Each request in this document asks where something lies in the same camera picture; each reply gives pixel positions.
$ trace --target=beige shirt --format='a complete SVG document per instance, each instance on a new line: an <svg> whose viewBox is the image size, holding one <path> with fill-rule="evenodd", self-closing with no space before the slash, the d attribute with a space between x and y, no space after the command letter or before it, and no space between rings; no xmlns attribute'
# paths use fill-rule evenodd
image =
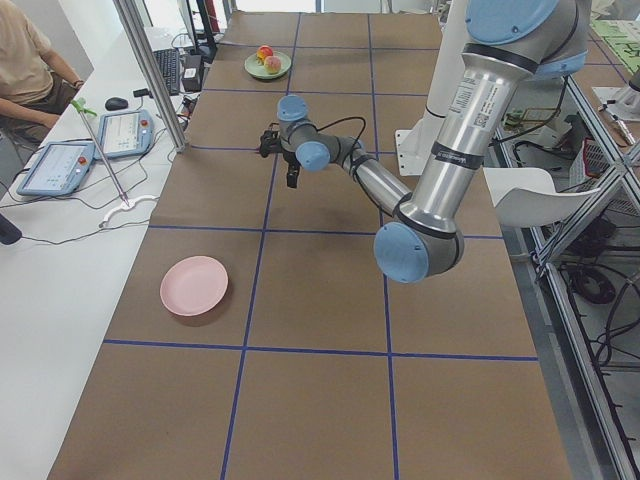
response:
<svg viewBox="0 0 640 480"><path fill-rule="evenodd" d="M0 98L24 105L47 96L51 74L40 58L49 39L9 0L0 0Z"/></svg>

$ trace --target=computer mouse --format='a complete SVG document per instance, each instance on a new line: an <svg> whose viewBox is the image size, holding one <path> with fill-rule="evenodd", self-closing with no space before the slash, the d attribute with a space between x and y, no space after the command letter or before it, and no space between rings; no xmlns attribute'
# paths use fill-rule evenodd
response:
<svg viewBox="0 0 640 480"><path fill-rule="evenodd" d="M106 102L104 102L104 108L109 111L113 110L122 110L123 108L127 108L129 106L129 102L120 97L111 97Z"/></svg>

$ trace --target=peach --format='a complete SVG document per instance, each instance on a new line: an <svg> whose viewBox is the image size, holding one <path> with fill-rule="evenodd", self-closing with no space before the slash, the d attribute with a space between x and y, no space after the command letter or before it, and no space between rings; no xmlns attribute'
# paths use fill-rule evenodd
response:
<svg viewBox="0 0 640 480"><path fill-rule="evenodd" d="M264 59L264 69L267 71L269 75L278 73L281 68L282 68L282 61L278 57L271 55Z"/></svg>
<svg viewBox="0 0 640 480"><path fill-rule="evenodd" d="M260 46L256 52L256 56L260 63L264 63L265 58L270 57L271 55L273 55L273 49L269 45Z"/></svg>

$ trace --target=barcode label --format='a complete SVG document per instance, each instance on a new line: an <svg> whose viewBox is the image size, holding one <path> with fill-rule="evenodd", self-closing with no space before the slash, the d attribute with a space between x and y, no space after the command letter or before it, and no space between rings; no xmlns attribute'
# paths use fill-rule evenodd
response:
<svg viewBox="0 0 640 480"><path fill-rule="evenodd" d="M449 107L449 112L464 119L468 127L489 131L495 128L509 95L509 87L467 72Z"/></svg>
<svg viewBox="0 0 640 480"><path fill-rule="evenodd" d="M476 127L486 128L487 121L489 121L489 115L485 115L484 113L479 113L478 116L476 117L476 121L473 122L473 124Z"/></svg>

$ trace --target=keyboard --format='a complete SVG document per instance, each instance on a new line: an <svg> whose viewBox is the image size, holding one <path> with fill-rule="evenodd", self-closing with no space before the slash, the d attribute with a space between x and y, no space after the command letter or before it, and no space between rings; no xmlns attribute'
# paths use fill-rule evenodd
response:
<svg viewBox="0 0 640 480"><path fill-rule="evenodd" d="M180 93L180 54L175 48L153 52L169 95Z"/></svg>

